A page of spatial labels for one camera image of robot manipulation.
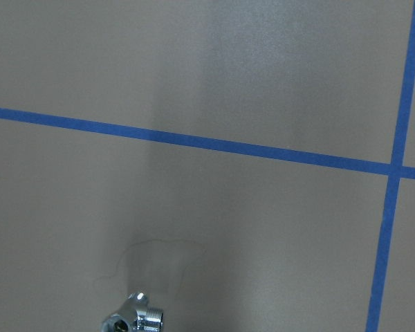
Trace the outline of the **chrome metal pipe fitting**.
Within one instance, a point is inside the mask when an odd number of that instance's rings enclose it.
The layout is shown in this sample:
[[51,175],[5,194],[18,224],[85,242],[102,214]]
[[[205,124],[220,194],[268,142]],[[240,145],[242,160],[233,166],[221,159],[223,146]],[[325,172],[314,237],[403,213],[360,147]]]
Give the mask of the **chrome metal pipe fitting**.
[[130,294],[114,313],[103,320],[102,332],[115,331],[163,331],[164,313],[149,305],[144,292]]

